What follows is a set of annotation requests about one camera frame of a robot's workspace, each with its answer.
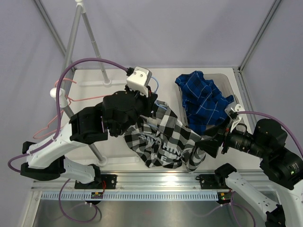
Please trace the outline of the blue plaid shirt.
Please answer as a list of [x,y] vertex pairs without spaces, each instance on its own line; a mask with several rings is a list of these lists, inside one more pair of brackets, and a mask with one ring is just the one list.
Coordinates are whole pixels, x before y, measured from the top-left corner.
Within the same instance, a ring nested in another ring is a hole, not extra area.
[[188,127],[195,133],[203,135],[207,126],[217,126],[226,120],[225,108],[235,101],[234,96],[224,97],[212,79],[205,79],[203,72],[181,74],[175,83],[181,89]]

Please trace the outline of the black white checkered shirt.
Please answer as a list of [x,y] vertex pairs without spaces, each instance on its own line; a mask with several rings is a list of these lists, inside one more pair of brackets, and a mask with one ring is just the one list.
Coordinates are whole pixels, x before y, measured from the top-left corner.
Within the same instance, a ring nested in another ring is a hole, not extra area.
[[206,158],[206,152],[196,146],[202,137],[187,128],[163,101],[157,101],[150,118],[140,117],[129,127],[124,140],[148,168],[185,166],[190,173]]

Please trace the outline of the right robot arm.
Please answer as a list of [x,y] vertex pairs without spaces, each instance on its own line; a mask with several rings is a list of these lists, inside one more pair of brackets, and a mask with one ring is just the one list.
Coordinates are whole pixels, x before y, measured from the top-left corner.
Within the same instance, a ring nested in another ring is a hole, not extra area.
[[259,167],[273,183],[279,195],[276,203],[248,183],[231,164],[214,172],[214,184],[238,193],[262,216],[267,227],[303,225],[303,160],[285,147],[286,127],[272,119],[257,122],[253,134],[232,129],[229,120],[205,131],[207,139],[196,145],[215,158],[219,147],[253,155],[261,159]]

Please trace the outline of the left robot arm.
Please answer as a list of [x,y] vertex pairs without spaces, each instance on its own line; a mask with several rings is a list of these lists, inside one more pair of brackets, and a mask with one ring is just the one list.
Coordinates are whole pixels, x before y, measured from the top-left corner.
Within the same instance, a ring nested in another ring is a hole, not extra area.
[[128,87],[105,96],[101,103],[86,107],[70,118],[59,133],[40,143],[25,142],[27,160],[21,165],[20,174],[39,181],[59,177],[73,179],[91,189],[101,185],[100,168],[69,160],[65,154],[77,148],[105,141],[109,136],[123,135],[135,125],[140,116],[150,117],[158,95],[148,90],[140,95]]

